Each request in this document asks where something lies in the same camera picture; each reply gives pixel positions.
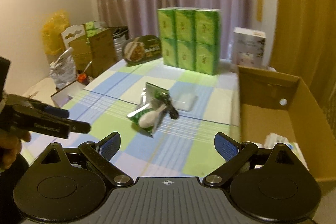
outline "round hole in box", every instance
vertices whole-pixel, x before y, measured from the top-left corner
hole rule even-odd
[[[287,105],[287,100],[285,98],[282,98],[280,101],[279,101],[279,104],[282,105],[282,106],[285,106]]]

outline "plaid tablecloth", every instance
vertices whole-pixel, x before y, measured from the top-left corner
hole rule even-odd
[[[111,162],[133,179],[202,178],[225,162],[214,148],[214,136],[217,132],[229,132],[232,90],[237,76],[224,67],[221,62],[220,74],[210,76],[165,66],[162,59],[132,67],[121,60],[65,105],[71,119],[92,125],[89,134],[71,133],[64,140],[33,133],[22,154],[31,163],[51,142],[77,147],[117,131],[121,147]],[[172,120],[166,114],[153,137],[138,132],[126,118],[139,103],[146,82],[169,89],[172,95],[181,89],[190,89],[197,95],[192,110],[179,111],[179,119]]]

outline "black trousers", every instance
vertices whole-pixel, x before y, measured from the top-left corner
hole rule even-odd
[[[12,166],[0,175],[0,224],[18,224],[23,218],[13,200],[16,183],[27,171],[29,165],[19,154]]]

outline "white box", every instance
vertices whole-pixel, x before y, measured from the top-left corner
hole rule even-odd
[[[245,67],[261,68],[265,42],[264,32],[236,27],[232,63]]]

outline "yellow curtain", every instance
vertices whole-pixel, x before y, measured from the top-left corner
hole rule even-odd
[[[321,107],[336,83],[336,0],[278,0],[270,65],[303,78]]]

